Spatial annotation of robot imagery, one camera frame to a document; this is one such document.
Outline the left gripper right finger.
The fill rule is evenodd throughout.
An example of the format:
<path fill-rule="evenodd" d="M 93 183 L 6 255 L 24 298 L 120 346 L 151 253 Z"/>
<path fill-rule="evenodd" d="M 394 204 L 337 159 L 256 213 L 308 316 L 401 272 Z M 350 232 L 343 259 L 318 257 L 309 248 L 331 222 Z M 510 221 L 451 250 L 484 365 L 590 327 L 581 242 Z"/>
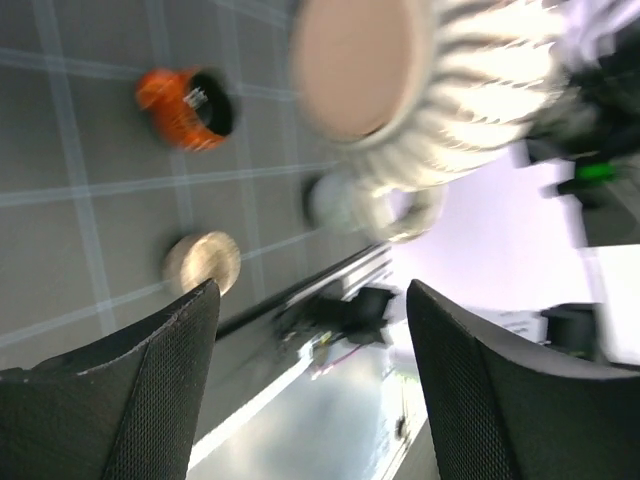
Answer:
<path fill-rule="evenodd" d="M 421 281 L 406 308 L 443 479 L 635 479 L 639 375 L 531 342 Z"/>

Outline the small tan ceramic cup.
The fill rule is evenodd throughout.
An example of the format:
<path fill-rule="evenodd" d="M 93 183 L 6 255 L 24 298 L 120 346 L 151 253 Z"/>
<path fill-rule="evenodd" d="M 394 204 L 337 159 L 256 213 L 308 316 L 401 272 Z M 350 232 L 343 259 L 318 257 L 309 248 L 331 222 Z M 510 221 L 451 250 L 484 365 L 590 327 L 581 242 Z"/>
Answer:
<path fill-rule="evenodd" d="M 174 295 L 182 296 L 213 280 L 224 297 L 238 280 L 240 270 L 241 253 L 235 240 L 225 232 L 212 231 L 180 239 L 166 254 L 162 273 Z"/>

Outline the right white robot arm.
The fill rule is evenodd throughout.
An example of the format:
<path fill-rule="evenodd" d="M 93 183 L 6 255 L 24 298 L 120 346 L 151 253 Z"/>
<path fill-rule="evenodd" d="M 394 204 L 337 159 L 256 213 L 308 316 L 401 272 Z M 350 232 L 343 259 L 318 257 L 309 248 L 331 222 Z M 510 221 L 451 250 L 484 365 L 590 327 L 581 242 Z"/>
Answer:
<path fill-rule="evenodd" d="M 563 92 L 525 140 L 530 165 L 570 164 L 546 195 L 572 200 L 575 247 L 594 298 L 545 311 L 548 346 L 639 367 L 639 4 L 565 1 L 554 54 Z"/>

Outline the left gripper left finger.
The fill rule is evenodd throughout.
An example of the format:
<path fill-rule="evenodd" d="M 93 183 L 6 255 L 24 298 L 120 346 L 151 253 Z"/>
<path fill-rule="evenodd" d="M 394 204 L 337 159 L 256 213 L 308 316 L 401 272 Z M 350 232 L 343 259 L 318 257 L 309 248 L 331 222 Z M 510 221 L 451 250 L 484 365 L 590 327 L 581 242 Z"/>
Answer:
<path fill-rule="evenodd" d="M 219 310 L 209 280 L 98 341 L 2 371 L 2 478 L 185 478 Z"/>

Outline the grey speckled round mug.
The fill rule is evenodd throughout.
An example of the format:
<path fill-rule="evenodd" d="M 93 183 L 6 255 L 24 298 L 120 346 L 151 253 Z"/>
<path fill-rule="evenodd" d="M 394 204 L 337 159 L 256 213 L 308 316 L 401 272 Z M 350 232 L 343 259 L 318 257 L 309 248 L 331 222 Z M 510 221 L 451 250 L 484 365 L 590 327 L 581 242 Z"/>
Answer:
<path fill-rule="evenodd" d="M 341 234 L 360 231 L 355 216 L 351 184 L 344 175 L 324 173 L 312 177 L 303 194 L 304 213 L 314 228 L 326 228 Z"/>

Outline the beige ribbed ceramic mug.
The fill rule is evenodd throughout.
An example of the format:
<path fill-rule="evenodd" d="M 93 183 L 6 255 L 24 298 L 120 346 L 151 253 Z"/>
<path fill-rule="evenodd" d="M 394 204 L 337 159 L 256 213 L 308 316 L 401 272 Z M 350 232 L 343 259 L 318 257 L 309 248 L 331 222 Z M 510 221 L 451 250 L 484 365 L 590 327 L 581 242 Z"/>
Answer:
<path fill-rule="evenodd" d="M 358 232 L 405 243 L 451 182 L 522 139 L 560 94 L 556 1 L 302 1 L 289 43 L 302 114 L 351 184 Z"/>

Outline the orange black ceramic mug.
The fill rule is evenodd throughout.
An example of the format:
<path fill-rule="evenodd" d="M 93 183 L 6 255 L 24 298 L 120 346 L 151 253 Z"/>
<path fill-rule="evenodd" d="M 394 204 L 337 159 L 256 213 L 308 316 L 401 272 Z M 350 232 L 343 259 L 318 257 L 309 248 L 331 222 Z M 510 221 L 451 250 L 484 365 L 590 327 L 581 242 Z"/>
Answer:
<path fill-rule="evenodd" d="M 213 68 L 153 69 L 138 80 L 135 99 L 159 135 L 185 151 L 216 148 L 237 124 L 237 104 Z"/>

